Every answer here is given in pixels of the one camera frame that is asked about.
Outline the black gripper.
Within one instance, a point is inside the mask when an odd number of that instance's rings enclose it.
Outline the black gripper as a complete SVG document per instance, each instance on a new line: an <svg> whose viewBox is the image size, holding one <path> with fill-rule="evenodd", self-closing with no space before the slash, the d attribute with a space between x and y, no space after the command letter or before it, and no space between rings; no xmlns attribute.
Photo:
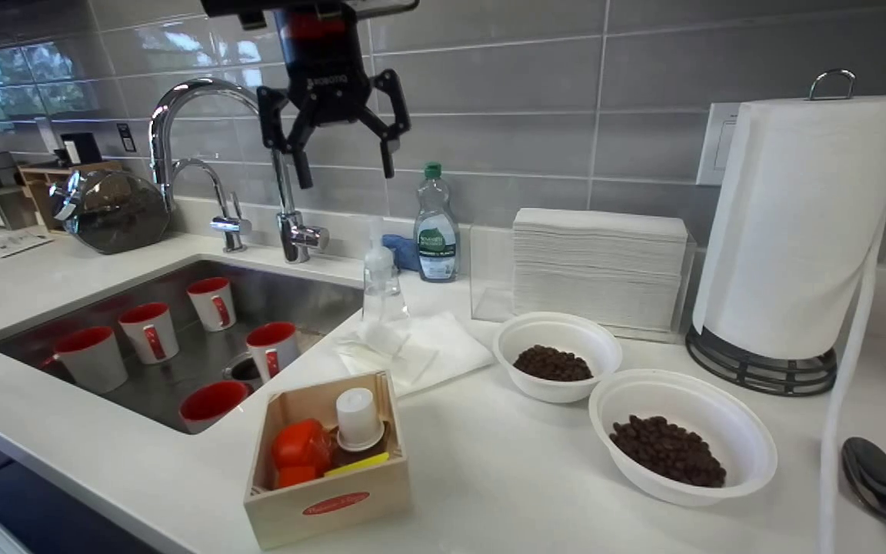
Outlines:
<svg viewBox="0 0 886 554"><path fill-rule="evenodd" d="M393 179L394 154L411 130L411 119L394 69L366 76L355 10L344 2L306 2L274 11L274 18L288 84L285 90L257 88L264 147L278 156L282 169L291 159L300 189L310 189L314 182L305 149L315 127L360 122L379 139L385 179ZM375 90L389 98L391 123L367 108ZM288 104L298 116L285 133L281 112Z"/></svg>

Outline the small white folded paper towel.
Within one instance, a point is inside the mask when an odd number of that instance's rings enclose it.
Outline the small white folded paper towel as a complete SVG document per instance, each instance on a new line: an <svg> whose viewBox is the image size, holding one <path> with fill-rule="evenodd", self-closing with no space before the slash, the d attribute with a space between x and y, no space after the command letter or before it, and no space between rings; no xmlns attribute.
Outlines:
<svg viewBox="0 0 886 554"><path fill-rule="evenodd" d="M387 372L395 385L412 387L438 358L436 349L407 342L362 342L341 340L335 353L349 372L356 375Z"/></svg>

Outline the large white folded paper towel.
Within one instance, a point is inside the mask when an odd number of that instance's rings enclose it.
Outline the large white folded paper towel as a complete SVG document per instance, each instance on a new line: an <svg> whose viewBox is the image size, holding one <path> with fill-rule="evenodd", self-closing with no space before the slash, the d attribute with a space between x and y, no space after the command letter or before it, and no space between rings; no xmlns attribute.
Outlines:
<svg viewBox="0 0 886 554"><path fill-rule="evenodd" d="M344 339L359 339L362 342L407 342L409 345L438 351L438 358L412 387L395 385L389 376L397 397L423 392L476 369L484 368L493 362L493 355L488 348L475 340L475 337L472 337L450 312L440 312L425 318L409 318L389 324L360 322L355 332L338 338L335 344Z"/></svg>

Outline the white paper towel roll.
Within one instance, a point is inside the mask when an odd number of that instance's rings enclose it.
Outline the white paper towel roll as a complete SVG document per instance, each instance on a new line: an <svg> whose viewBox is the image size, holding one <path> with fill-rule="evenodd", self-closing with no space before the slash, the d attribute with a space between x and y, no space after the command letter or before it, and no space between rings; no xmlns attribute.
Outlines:
<svg viewBox="0 0 886 554"><path fill-rule="evenodd" d="M886 224L886 95L739 105L692 326L772 360L834 348L820 446L819 554L839 554L839 421Z"/></svg>

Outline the tall chrome kitchen tap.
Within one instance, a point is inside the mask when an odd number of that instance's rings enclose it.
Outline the tall chrome kitchen tap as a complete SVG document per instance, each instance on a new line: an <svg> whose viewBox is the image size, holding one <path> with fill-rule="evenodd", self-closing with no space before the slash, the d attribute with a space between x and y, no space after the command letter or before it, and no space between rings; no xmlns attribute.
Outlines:
<svg viewBox="0 0 886 554"><path fill-rule="evenodd" d="M150 135L150 169L152 179L162 194L163 205L166 211L172 213L175 210L175 190L173 190L172 164L175 157L172 155L172 124L175 123L177 112L187 102L200 97L230 98L243 104L251 110L253 115L259 116L259 104L256 92L249 88L236 85L223 78L190 78L170 88L157 101L152 110L148 135ZM310 251L326 248L329 242L329 232L316 225L306 225L302 216L295 207L293 201L293 188L291 172L284 160L285 167L280 167L278 156L271 153L271 163L277 179L278 193L280 193L280 211L277 214L278 228L282 252L285 261L291 264L305 263L310 259Z"/></svg>

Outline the small chrome tap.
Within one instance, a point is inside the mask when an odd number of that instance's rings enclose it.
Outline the small chrome tap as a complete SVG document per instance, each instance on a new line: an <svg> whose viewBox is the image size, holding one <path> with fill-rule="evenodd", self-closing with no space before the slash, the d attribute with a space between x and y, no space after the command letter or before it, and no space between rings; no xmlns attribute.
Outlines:
<svg viewBox="0 0 886 554"><path fill-rule="evenodd" d="M219 207L219 215L212 217L210 228L224 236L224 253L245 252L247 246L242 236L251 231L251 223L242 216L237 194L231 193L231 200L225 197L225 189L218 173L207 162L194 158L178 160L172 164L172 178L177 178L187 168L197 168L208 176L214 190L215 200Z"/></svg>

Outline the blue sponge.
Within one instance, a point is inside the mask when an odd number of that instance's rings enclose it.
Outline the blue sponge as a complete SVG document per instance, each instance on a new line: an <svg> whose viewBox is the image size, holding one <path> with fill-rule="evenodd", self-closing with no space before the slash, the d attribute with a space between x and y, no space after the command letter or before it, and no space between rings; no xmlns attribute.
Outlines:
<svg viewBox="0 0 886 554"><path fill-rule="evenodd" d="M390 249L393 255L394 266L400 271L419 272L418 247L414 239L396 234L381 235L381 243L384 248Z"/></svg>

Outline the clear dish soap bottle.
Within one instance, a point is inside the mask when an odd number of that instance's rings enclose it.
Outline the clear dish soap bottle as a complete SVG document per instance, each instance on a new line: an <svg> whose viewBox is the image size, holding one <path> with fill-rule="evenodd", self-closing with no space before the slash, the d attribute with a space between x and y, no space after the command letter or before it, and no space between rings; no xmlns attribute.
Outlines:
<svg viewBox="0 0 886 554"><path fill-rule="evenodd" d="M416 189L418 214L414 241L418 272L426 282L453 282L460 269L460 235L450 206L450 190L444 182L442 165L428 162Z"/></svg>

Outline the clear pump soap bottle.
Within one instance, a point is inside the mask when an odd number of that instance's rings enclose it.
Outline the clear pump soap bottle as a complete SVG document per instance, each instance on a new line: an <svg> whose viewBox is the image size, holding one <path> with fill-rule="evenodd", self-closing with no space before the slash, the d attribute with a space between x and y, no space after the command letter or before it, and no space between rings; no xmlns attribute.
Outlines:
<svg viewBox="0 0 886 554"><path fill-rule="evenodd" d="M369 248L363 257L365 297L361 316L365 323L389 324L409 319L394 253L383 243L383 223L380 216L372 216L367 224Z"/></svg>

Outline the white mug red inside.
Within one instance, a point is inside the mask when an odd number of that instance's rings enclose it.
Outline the white mug red inside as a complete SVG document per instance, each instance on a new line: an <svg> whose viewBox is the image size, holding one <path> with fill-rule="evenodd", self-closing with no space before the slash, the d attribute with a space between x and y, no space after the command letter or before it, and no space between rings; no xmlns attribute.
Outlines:
<svg viewBox="0 0 886 554"><path fill-rule="evenodd" d="M128 381L114 329L94 326L54 343L53 360L62 362L75 382L98 394L113 392Z"/></svg>
<svg viewBox="0 0 886 554"><path fill-rule="evenodd" d="M237 322L231 280L228 278L202 279L189 285L186 292L206 331L225 331Z"/></svg>
<svg viewBox="0 0 886 554"><path fill-rule="evenodd" d="M144 365L166 362L180 352L170 308L165 302L135 306L120 315L118 323Z"/></svg>
<svg viewBox="0 0 886 554"><path fill-rule="evenodd" d="M236 381L218 381L200 387L179 406L184 430L191 435L200 434L239 406L251 392L246 383Z"/></svg>
<svg viewBox="0 0 886 554"><path fill-rule="evenodd" d="M257 327L248 334L246 346L261 383L271 381L301 354L298 327L291 322L269 322Z"/></svg>

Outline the glass jar of coffee beans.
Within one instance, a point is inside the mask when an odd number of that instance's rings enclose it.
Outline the glass jar of coffee beans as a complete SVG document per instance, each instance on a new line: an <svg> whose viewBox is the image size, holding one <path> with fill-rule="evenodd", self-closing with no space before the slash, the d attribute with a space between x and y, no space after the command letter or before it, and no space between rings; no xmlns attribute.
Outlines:
<svg viewBox="0 0 886 554"><path fill-rule="evenodd" d="M126 171L74 171L53 183L48 197L53 220L101 255L160 242L170 223L158 187Z"/></svg>

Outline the dark steel cup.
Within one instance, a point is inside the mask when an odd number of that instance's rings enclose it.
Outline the dark steel cup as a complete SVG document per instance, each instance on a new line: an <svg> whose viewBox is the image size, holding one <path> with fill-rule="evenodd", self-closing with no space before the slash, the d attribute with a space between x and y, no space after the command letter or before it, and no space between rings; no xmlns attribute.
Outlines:
<svg viewBox="0 0 886 554"><path fill-rule="evenodd" d="M255 392L255 390L260 389L261 387L259 369L257 368L252 355L248 352L236 355L231 361L229 361L228 364L225 365L224 371L222 371L222 378L225 381L242 382L251 390L251 392Z"/></svg>

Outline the small white bowl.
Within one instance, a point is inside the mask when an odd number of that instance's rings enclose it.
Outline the small white bowl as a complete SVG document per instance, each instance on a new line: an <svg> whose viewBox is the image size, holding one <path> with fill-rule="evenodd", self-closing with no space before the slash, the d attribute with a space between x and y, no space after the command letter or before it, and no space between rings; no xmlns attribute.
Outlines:
<svg viewBox="0 0 886 554"><path fill-rule="evenodd" d="M548 347L586 362L591 378L552 381L530 375L513 362L535 346ZM560 312L531 312L501 324L492 341L496 361L514 385L531 399L548 403L573 403L587 399L605 376L620 369L623 355L618 338L605 327L580 316Z"/></svg>

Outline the wooden organizer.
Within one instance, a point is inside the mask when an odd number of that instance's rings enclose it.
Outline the wooden organizer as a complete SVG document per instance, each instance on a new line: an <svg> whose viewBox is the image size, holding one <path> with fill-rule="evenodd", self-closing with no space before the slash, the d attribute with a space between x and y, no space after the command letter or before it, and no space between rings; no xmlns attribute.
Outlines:
<svg viewBox="0 0 886 554"><path fill-rule="evenodd" d="M25 196L34 202L38 220L42 222L50 234L65 234L63 225L52 216L52 200L50 192L53 185L64 185L74 171L88 173L92 171L120 171L120 162L105 160L94 164L61 167L59 162L32 162L19 165L18 172L25 186Z"/></svg>

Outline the stack of folded paper towels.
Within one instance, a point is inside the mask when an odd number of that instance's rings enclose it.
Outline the stack of folded paper towels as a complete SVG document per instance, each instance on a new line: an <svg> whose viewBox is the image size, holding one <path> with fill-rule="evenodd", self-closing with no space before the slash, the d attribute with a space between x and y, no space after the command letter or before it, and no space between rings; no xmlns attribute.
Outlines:
<svg viewBox="0 0 886 554"><path fill-rule="evenodd" d="M690 248L679 218L520 209L512 224L514 312L668 331L683 299Z"/></svg>

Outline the brown toy bottle white cap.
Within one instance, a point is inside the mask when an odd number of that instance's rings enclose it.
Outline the brown toy bottle white cap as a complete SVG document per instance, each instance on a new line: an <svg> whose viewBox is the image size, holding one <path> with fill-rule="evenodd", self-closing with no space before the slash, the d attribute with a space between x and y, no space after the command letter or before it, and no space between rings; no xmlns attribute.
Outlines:
<svg viewBox="0 0 886 554"><path fill-rule="evenodd" d="M334 469L386 457L388 424L378 413L376 397L368 387L351 387L335 400Z"/></svg>

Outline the steel sink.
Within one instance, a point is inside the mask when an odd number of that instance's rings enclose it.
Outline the steel sink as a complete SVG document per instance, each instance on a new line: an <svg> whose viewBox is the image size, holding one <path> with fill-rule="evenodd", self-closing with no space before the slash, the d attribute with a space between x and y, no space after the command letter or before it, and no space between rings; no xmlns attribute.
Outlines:
<svg viewBox="0 0 886 554"><path fill-rule="evenodd" d="M204 330L186 292L192 283L212 277L231 280L237 322L225 331ZM128 309L148 302L169 305L182 348L172 360L157 365L138 360L118 323ZM128 381L103 397L185 432L180 404L200 387L224 381L225 365L248 352L245 340L253 329L269 322L291 322L298 327L298 344L305 352L358 312L361 304L358 285L192 257L0 329L0 353L73 383L73 376L60 362L48 360L54 343L88 327L112 327Z"/></svg>

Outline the heap of coffee beans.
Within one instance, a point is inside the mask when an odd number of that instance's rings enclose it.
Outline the heap of coffee beans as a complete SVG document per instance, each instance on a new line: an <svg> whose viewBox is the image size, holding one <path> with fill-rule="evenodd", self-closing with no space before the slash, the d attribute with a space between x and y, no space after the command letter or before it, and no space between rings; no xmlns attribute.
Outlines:
<svg viewBox="0 0 886 554"><path fill-rule="evenodd" d="M521 352L513 367L537 379L555 382L580 382L593 379L588 363L579 355L545 345L534 345Z"/></svg>
<svg viewBox="0 0 886 554"><path fill-rule="evenodd" d="M625 421L612 423L608 438L658 476L705 488L721 488L727 483L727 470L711 452L709 442L664 416L630 414Z"/></svg>

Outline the orange toy bottle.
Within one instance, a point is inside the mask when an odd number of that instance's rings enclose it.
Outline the orange toy bottle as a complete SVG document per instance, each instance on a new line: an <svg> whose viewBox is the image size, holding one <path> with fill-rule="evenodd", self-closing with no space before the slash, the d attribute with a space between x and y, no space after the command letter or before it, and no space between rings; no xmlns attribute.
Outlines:
<svg viewBox="0 0 886 554"><path fill-rule="evenodd" d="M317 419L302 419L285 426L271 444L271 460L277 471L274 488L320 479L333 469L334 450L333 439Z"/></svg>

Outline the small wooden box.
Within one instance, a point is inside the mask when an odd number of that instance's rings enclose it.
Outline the small wooden box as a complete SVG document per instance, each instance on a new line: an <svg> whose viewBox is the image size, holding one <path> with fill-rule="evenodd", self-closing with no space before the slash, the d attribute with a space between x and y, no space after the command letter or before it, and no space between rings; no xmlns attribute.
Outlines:
<svg viewBox="0 0 886 554"><path fill-rule="evenodd" d="M373 390L378 413L388 424L386 457L372 457L320 479L275 489L277 471L271 444L285 426L302 419L319 420L335 444L335 400L351 387ZM409 505L408 453L396 418L396 395L387 372L373 372L274 394L266 407L244 509L261 549L333 532Z"/></svg>

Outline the large white bowl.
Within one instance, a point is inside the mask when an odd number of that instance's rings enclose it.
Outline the large white bowl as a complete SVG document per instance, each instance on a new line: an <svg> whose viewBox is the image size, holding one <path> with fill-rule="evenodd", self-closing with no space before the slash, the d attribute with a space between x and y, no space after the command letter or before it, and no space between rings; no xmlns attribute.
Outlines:
<svg viewBox="0 0 886 554"><path fill-rule="evenodd" d="M625 369L605 376L588 397L588 416L620 473L637 489L681 507L711 507L752 496L770 483L778 451L766 425L731 394L694 376L664 369ZM724 486L668 479L622 452L609 438L630 416L665 417L696 432L725 469Z"/></svg>

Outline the white wall switch plate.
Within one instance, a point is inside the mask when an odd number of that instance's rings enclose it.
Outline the white wall switch plate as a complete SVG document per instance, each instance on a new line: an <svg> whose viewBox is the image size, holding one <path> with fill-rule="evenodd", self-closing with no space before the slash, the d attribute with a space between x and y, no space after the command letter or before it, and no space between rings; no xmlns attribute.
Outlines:
<svg viewBox="0 0 886 554"><path fill-rule="evenodd" d="M701 157L696 176L696 185L720 186L727 168L729 149L734 140L739 102L711 104Z"/></svg>

